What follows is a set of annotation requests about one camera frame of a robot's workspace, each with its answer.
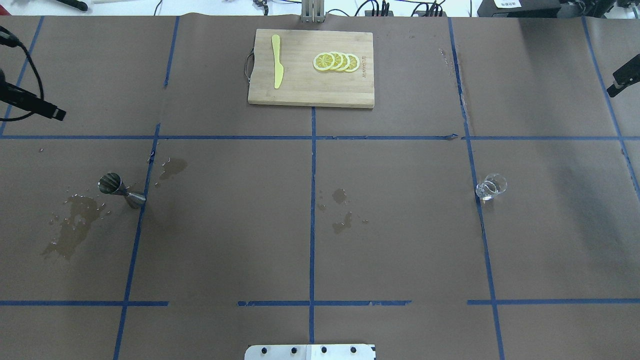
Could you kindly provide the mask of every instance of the sliced lemon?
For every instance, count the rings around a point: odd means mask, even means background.
[[[346,54],[346,56],[349,58],[349,66],[344,70],[344,72],[354,72],[358,70],[360,67],[360,58],[354,54]]]
[[[314,67],[318,71],[327,71],[331,69],[334,61],[335,57],[332,53],[319,53],[314,58]]]
[[[344,58],[340,54],[342,53],[338,53],[337,51],[331,52],[331,55],[333,55],[333,58],[335,58],[335,61],[333,61],[333,66],[331,67],[332,70],[342,67],[342,64],[344,64]]]
[[[342,64],[341,67],[335,69],[336,71],[345,71],[346,69],[349,68],[349,65],[351,64],[351,58],[349,56],[347,56],[347,54],[344,53],[340,53],[340,56],[344,58],[344,63]]]

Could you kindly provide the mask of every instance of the wooden cutting board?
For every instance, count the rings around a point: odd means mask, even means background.
[[[279,89],[273,86],[273,34],[280,35],[280,62],[284,66]],[[330,51],[357,55],[360,68],[352,73],[316,70],[316,55]],[[373,108],[372,33],[258,29],[253,52],[250,104]]]

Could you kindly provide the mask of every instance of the sticker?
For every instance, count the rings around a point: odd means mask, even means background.
[[[493,0],[498,9],[521,8],[520,0]]]

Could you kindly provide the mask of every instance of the yellow knife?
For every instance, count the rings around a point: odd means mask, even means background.
[[[280,35],[274,34],[271,37],[271,45],[273,46],[273,62],[275,63],[275,79],[273,88],[280,88],[282,84],[282,76],[284,75],[284,67],[280,63]]]

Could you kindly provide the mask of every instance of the jigger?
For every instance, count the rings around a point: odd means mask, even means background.
[[[101,177],[98,181],[98,189],[101,193],[107,195],[121,195],[127,201],[127,204],[133,209],[138,209],[144,205],[147,198],[141,193],[134,193],[127,190],[127,187],[122,183],[120,175],[110,172]]]

